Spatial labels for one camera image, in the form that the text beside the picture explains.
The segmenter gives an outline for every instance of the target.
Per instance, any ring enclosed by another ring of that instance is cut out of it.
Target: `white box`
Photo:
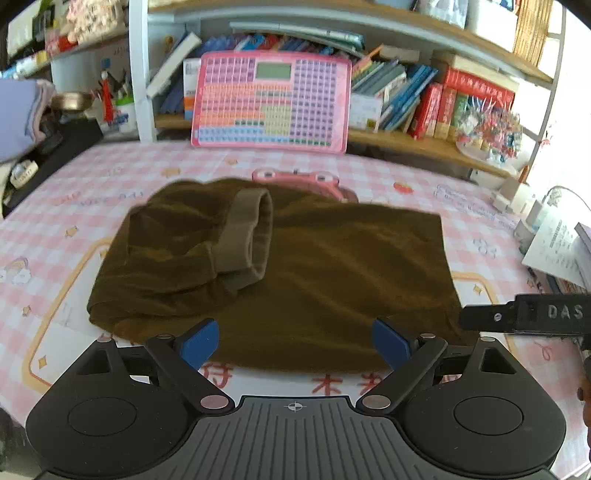
[[[195,94],[199,80],[199,68],[201,59],[183,60],[183,90],[185,120],[193,120],[193,108],[195,107]]]

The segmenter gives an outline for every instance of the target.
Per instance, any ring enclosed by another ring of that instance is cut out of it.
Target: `box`
[[[378,130],[382,113],[382,99],[360,93],[351,93],[349,104],[349,126],[361,130]]]
[[[195,107],[195,95],[197,93],[197,81],[199,79],[199,68],[201,59],[183,60],[183,96],[185,120],[193,120],[193,109]]]

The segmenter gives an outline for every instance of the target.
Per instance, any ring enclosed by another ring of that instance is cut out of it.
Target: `white cable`
[[[582,198],[581,195],[579,195],[577,192],[575,192],[574,190],[571,190],[568,187],[563,187],[562,185],[555,185],[554,187],[552,187],[550,190],[548,190],[548,193],[546,193],[546,195],[544,195],[544,198],[542,199],[542,205],[546,204],[546,200],[548,199],[548,197],[550,196],[550,194],[552,193],[553,190],[568,190],[570,193],[573,193],[574,195],[576,195],[577,197],[579,197],[579,200],[581,202],[584,203],[584,205],[587,207],[587,209],[591,212],[591,207],[589,205],[587,205],[587,202],[585,202]]]

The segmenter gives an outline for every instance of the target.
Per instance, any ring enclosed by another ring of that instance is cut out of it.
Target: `blue gripper pad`
[[[374,320],[372,340],[374,348],[386,360],[392,370],[396,370],[410,359],[410,345],[406,338],[396,333],[379,319]]]

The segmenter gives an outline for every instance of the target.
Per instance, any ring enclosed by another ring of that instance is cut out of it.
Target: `star print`
[[[178,175],[181,174],[181,169],[180,168],[165,168],[162,172],[161,172],[163,177],[166,178],[170,178],[170,177],[177,177]]]
[[[66,238],[73,237],[77,231],[78,231],[78,227],[76,225],[70,227],[68,230],[66,230]]]

